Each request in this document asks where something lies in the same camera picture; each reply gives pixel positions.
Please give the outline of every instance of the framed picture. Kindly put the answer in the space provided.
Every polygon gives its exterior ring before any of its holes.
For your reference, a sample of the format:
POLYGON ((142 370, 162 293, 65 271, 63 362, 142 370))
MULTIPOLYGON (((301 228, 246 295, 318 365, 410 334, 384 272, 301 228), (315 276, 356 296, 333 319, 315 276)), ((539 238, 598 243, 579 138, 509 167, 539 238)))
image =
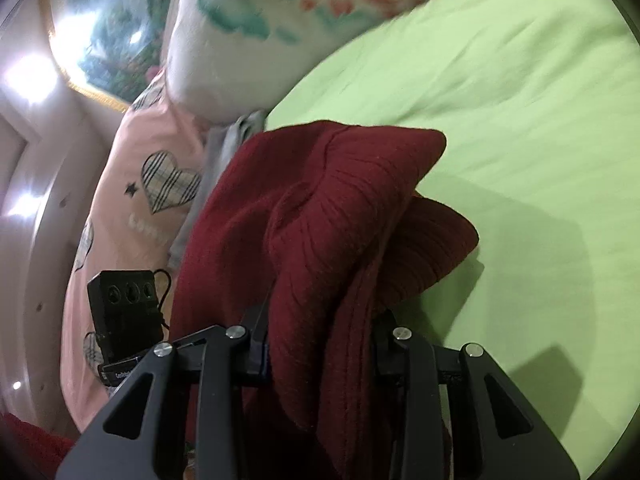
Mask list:
POLYGON ((172 0, 40 0, 69 86, 124 111, 158 73, 172 0))

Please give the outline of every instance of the lime green fabric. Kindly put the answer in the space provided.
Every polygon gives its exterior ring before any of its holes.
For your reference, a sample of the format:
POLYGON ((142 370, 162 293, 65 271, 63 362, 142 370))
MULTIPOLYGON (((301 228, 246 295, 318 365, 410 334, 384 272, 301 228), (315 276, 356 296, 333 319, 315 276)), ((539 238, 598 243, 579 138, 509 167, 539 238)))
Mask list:
POLYGON ((484 345, 586 478, 640 402, 640 47, 610 0, 432 0, 343 47, 269 117, 438 128, 418 189, 479 249, 398 309, 484 345))

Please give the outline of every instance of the wire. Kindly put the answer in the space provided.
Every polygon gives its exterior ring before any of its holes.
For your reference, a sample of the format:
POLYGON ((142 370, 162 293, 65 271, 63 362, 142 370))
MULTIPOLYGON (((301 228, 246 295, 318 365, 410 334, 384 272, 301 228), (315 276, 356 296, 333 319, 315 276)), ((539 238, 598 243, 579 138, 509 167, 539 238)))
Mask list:
MULTIPOLYGON (((154 276, 156 274, 164 274, 168 282, 166 285, 166 290, 162 295, 162 298, 160 299, 160 303, 158 303, 158 312, 162 314, 162 305, 164 304, 164 300, 166 300, 166 297, 169 294, 169 291, 171 290, 171 275, 164 269, 154 270, 154 276)), ((164 321, 164 317, 162 318, 162 326, 164 326, 167 330, 169 330, 169 325, 167 325, 167 323, 164 321)))

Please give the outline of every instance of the black star print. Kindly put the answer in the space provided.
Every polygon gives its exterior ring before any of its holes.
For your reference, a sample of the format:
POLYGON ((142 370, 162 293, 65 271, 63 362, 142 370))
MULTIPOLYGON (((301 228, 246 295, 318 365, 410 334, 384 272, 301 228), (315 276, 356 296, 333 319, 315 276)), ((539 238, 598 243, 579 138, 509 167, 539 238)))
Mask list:
POLYGON ((136 187, 136 183, 130 182, 129 184, 127 184, 127 189, 125 190, 124 194, 129 195, 131 198, 133 198, 137 191, 138 188, 136 187))

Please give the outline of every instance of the gray cloth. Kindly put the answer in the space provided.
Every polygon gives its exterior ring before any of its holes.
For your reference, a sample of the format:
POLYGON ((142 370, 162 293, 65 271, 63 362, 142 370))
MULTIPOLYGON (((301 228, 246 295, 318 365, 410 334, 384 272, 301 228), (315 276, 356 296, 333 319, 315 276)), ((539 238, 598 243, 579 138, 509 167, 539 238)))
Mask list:
POLYGON ((180 268, 191 230, 223 171, 226 170, 242 143, 264 130, 265 120, 266 113, 258 110, 248 116, 240 117, 231 126, 214 126, 210 129, 205 146, 200 186, 193 203, 191 203, 187 218, 169 248, 169 268, 171 270, 180 268))

